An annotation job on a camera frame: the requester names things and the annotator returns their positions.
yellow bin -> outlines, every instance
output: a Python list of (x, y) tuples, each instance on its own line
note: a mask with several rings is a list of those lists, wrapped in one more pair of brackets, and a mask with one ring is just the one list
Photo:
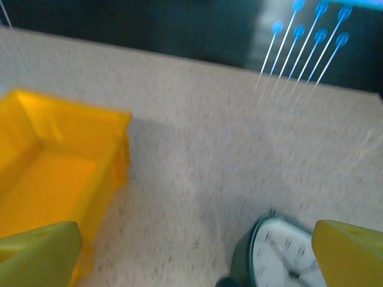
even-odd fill
[(93, 241), (130, 165), (130, 113), (15, 90), (0, 100), (0, 238), (76, 221), (71, 286), (92, 269)]

clock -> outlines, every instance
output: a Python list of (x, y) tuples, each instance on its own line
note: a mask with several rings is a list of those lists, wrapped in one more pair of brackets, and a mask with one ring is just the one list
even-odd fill
[(243, 287), (326, 287), (311, 238), (311, 230), (271, 211), (237, 244), (231, 275)]

clock numbers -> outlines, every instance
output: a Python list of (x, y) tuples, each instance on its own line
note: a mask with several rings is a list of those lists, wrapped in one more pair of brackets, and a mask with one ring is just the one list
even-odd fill
[(268, 231), (268, 233), (266, 234), (265, 242), (268, 242), (270, 240), (271, 240), (271, 232)]
[(261, 266), (257, 269), (256, 275), (258, 278), (262, 278), (263, 273), (265, 272), (266, 267)]
[(287, 249), (289, 249), (290, 248), (290, 245), (291, 245), (291, 238), (287, 238), (286, 239), (286, 241), (285, 241), (285, 247), (287, 248)]
[(259, 247), (258, 248), (258, 252), (257, 252), (257, 256), (258, 257), (261, 257), (263, 255), (263, 253), (265, 252), (265, 249), (263, 247)]
[(303, 254), (305, 254), (306, 248), (304, 245), (302, 245), (298, 250), (298, 256), (303, 257)]

blue glowing light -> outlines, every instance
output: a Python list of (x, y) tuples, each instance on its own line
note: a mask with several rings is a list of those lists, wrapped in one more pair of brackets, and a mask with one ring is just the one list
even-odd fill
[(370, 8), (374, 10), (383, 10), (383, 0), (330, 0), (329, 2)]
[(345, 21), (351, 15), (352, 7), (351, 6), (343, 6), (338, 14), (339, 21)]
[(294, 38), (296, 40), (301, 39), (301, 37), (303, 37), (303, 35), (305, 34), (305, 30), (306, 30), (305, 25), (299, 25), (294, 30)]
[(283, 30), (283, 22), (282, 21), (276, 21), (273, 24), (273, 28), (271, 29), (271, 31), (273, 31), (273, 33), (276, 35), (281, 33), (282, 30)]
[(315, 34), (315, 42), (316, 43), (322, 43), (327, 36), (327, 29), (319, 29), (318, 32)]
[(329, 9), (329, 3), (326, 2), (320, 2), (317, 7), (315, 8), (315, 15), (317, 17), (321, 17), (325, 15), (327, 10)]
[(336, 39), (335, 44), (339, 47), (343, 47), (349, 38), (349, 33), (341, 33), (338, 38)]
[(294, 0), (293, 2), (293, 11), (299, 12), (301, 11), (305, 6), (305, 0)]

floor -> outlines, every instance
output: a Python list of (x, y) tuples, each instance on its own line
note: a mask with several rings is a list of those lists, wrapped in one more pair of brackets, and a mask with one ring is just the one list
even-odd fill
[(129, 185), (82, 287), (214, 286), (271, 207), (309, 227), (326, 218), (383, 230), (375, 95), (320, 86), (310, 99), (283, 93), (276, 110), (285, 81), (272, 94), (276, 78), (260, 77), (260, 101), (244, 69), (5, 29), (0, 39), (0, 86), (133, 112)]
[[(14, 27), (52, 33), (88, 41), (154, 51), (224, 65), (289, 76), (303, 46), (298, 40), (284, 62), (294, 41), (293, 31), (304, 25), (305, 35), (315, 20), (319, 0), (307, 1), (296, 14), (290, 33), (283, 41), (293, 15), (288, 0), (3, 0)], [(340, 4), (330, 4), (320, 17), (292, 77), (308, 79), (325, 43), (319, 44), (302, 72), (313, 47), (314, 34), (326, 28), (327, 39), (338, 23)], [(6, 24), (6, 18), (0, 13)], [(276, 20), (284, 22), (265, 61)], [(311, 80), (319, 79), (331, 58), (336, 39), (349, 33), (321, 79), (322, 83), (366, 91), (383, 90), (383, 17), (382, 12), (355, 8), (341, 23), (319, 62)]]

